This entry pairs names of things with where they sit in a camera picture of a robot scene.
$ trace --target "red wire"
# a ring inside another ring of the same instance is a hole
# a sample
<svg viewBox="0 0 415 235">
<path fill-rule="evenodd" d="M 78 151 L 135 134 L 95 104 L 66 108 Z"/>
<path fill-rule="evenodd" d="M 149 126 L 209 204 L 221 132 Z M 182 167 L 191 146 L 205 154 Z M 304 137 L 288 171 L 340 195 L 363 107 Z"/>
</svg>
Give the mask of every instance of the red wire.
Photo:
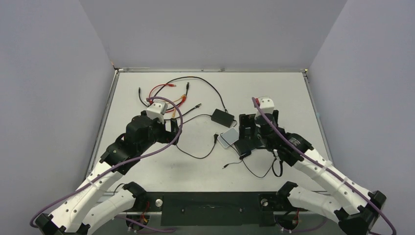
<svg viewBox="0 0 415 235">
<path fill-rule="evenodd" d="M 148 208 L 150 208 L 150 202 L 147 201 L 147 206 L 145 207 L 145 210 L 143 211 L 143 213 L 141 214 L 141 218 L 144 220 L 144 213 L 147 212 Z"/>
<path fill-rule="evenodd" d="M 177 104 L 177 107 L 180 107 L 185 101 L 186 101 L 186 96 L 182 96 L 182 100 L 180 101 L 180 103 Z M 174 109 L 169 110 L 166 113 L 171 113 L 173 111 L 174 111 Z"/>
<path fill-rule="evenodd" d="M 150 93 L 148 94 L 148 97 L 150 98 L 150 97 L 151 97 L 151 93 L 154 91 L 154 89 L 155 89 L 155 88 L 157 88 L 157 87 L 160 87 L 160 86 L 169 86 L 169 87 L 173 87 L 173 86 L 174 86 L 174 84 L 168 83 L 168 84 L 160 84 L 160 85 L 157 85 L 157 86 L 153 87 L 153 89 L 151 89 Z"/>
<path fill-rule="evenodd" d="M 298 217 L 298 214 L 300 213 L 300 210 L 299 209 L 297 209 L 297 214 L 296 214 L 296 216 L 294 216 L 294 218 L 293 218 L 293 220 L 295 220 L 297 217 Z"/>
<path fill-rule="evenodd" d="M 183 100 L 181 100 L 181 101 L 180 101 L 180 103 L 179 103 L 179 104 L 177 104 L 177 107 L 180 107 L 183 103 L 184 103 L 184 101 L 183 101 Z M 173 112 L 173 111 L 174 111 L 174 109 L 169 110 L 169 111 L 166 111 L 166 113 L 171 113 L 171 112 Z"/>
</svg>

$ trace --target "power adapter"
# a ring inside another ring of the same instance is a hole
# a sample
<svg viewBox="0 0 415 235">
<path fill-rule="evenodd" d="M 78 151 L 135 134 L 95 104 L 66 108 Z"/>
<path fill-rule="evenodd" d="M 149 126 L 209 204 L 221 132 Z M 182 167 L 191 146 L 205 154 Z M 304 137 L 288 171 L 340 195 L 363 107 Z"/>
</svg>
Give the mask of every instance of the power adapter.
<svg viewBox="0 0 415 235">
<path fill-rule="evenodd" d="M 212 117 L 210 119 L 225 127 L 231 127 L 234 118 L 234 115 L 230 115 L 222 110 L 216 109 L 215 112 L 213 112 Z"/>
</svg>

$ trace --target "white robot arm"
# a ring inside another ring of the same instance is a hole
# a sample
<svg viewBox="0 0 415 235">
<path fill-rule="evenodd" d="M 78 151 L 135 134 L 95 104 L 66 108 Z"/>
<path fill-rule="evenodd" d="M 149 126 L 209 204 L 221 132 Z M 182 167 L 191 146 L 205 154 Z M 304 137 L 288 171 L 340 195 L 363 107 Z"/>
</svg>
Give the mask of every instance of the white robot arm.
<svg viewBox="0 0 415 235">
<path fill-rule="evenodd" d="M 254 122 L 265 148 L 277 155 L 281 161 L 308 175 L 331 195 L 321 195 L 287 182 L 277 192 L 279 199 L 286 200 L 292 207 L 303 208 L 337 222 L 348 235 L 368 234 L 379 217 L 379 213 L 368 201 L 381 209 L 386 196 L 379 191 L 371 192 L 351 181 L 336 169 L 331 161 L 324 159 L 303 137 L 295 133 L 286 133 L 283 128 L 278 127 L 278 111 L 274 111 L 274 102 L 269 97 L 260 97 L 255 102 L 258 113 Z"/>
<path fill-rule="evenodd" d="M 95 206 L 103 193 L 138 161 L 124 164 L 98 181 L 93 180 L 116 164 L 141 156 L 155 142 L 168 143 L 173 140 L 179 130 L 175 119 L 171 120 L 171 131 L 165 130 L 163 114 L 166 109 L 166 103 L 156 101 L 140 116 L 134 117 L 127 125 L 126 133 L 108 146 L 78 189 L 86 188 L 68 198 L 50 214 L 41 214 L 36 219 L 41 232 L 45 235 L 90 235 L 117 214 L 132 207 L 141 209 L 146 191 L 134 182 L 124 185 L 115 196 Z"/>
<path fill-rule="evenodd" d="M 385 195 L 357 185 L 337 170 L 332 162 L 324 159 L 303 137 L 279 128 L 278 111 L 274 110 L 270 98 L 256 99 L 256 106 L 259 112 L 252 115 L 254 124 L 249 126 L 250 132 L 256 127 L 255 134 L 268 151 L 308 175 L 331 195 L 318 194 L 287 182 L 278 190 L 276 200 L 292 208 L 303 208 L 325 216 L 337 222 L 347 235 L 368 234 L 381 213 Z M 131 208 L 142 208 L 146 192 L 134 182 L 124 185 L 119 193 L 108 200 L 97 206 L 95 204 L 112 184 L 138 162 L 129 160 L 141 156 L 155 142 L 168 143 L 180 132 L 174 119 L 171 120 L 171 131 L 166 131 L 163 119 L 166 108 L 164 102 L 154 102 L 140 116 L 134 117 L 127 125 L 126 133 L 108 146 L 101 160 L 78 188 L 85 189 L 74 193 L 50 214 L 37 217 L 36 225 L 44 235 L 91 235 L 119 213 Z M 119 163 L 126 164 L 109 172 Z"/>
</svg>

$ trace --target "white tabletop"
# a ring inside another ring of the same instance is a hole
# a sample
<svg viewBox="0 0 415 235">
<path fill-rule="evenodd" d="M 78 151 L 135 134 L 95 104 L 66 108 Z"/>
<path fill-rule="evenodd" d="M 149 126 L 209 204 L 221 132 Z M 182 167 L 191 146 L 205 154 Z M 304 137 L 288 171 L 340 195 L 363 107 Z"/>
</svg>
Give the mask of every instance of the white tabletop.
<svg viewBox="0 0 415 235">
<path fill-rule="evenodd" d="M 288 132 L 303 136 L 328 159 L 307 86 L 300 72 L 122 72 L 95 162 L 107 146 L 125 132 L 131 118 L 145 110 L 138 100 L 138 88 L 141 87 L 142 97 L 145 98 L 155 85 L 181 76 L 200 76 L 209 81 L 221 93 L 229 113 L 236 120 L 239 114 L 256 113 L 252 96 L 269 96 L 279 110 L 279 125 Z M 185 116 L 185 120 L 198 114 L 212 114 L 216 108 L 222 109 L 218 95 L 208 84 L 198 79 L 187 81 L 190 82 L 190 89 L 181 107 L 182 112 L 199 103 L 202 106 Z M 177 87 L 166 87 L 159 95 L 171 100 L 178 99 L 185 92 L 187 81 L 176 82 Z M 209 117 L 198 117 L 184 125 L 178 145 L 182 150 L 201 157 L 210 151 L 213 135 L 226 130 L 227 127 L 212 122 Z M 146 153 L 161 147 L 162 144 L 157 143 Z M 160 154 L 141 160 L 109 191 L 114 191 L 119 183 L 131 181 L 152 192 L 277 191 L 286 181 L 296 182 L 309 190 L 324 191 L 305 174 L 286 164 L 281 178 L 276 178 L 270 171 L 265 178 L 258 179 L 243 164 L 232 164 L 222 169 L 225 164 L 237 161 L 237 153 L 231 148 L 224 149 L 219 143 L 212 154 L 203 160 L 187 156 L 172 146 Z M 247 166 L 261 176 L 272 161 L 272 154 L 266 150 L 255 150 L 245 159 Z"/>
</svg>

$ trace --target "gray wall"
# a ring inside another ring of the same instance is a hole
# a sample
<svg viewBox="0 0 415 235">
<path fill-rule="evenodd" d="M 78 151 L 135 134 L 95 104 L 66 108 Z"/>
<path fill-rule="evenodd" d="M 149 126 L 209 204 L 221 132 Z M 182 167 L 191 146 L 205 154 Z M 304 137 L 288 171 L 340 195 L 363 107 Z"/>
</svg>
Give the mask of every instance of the gray wall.
<svg viewBox="0 0 415 235">
<path fill-rule="evenodd" d="M 349 0 L 309 70 L 336 166 L 415 234 L 415 1 Z M 379 221 L 375 232 L 390 234 Z"/>
<path fill-rule="evenodd" d="M 116 67 L 311 65 L 346 0 L 81 0 Z"/>
<path fill-rule="evenodd" d="M 40 234 L 31 216 L 79 185 L 113 75 L 78 1 L 2 1 L 2 235 Z"/>
</svg>

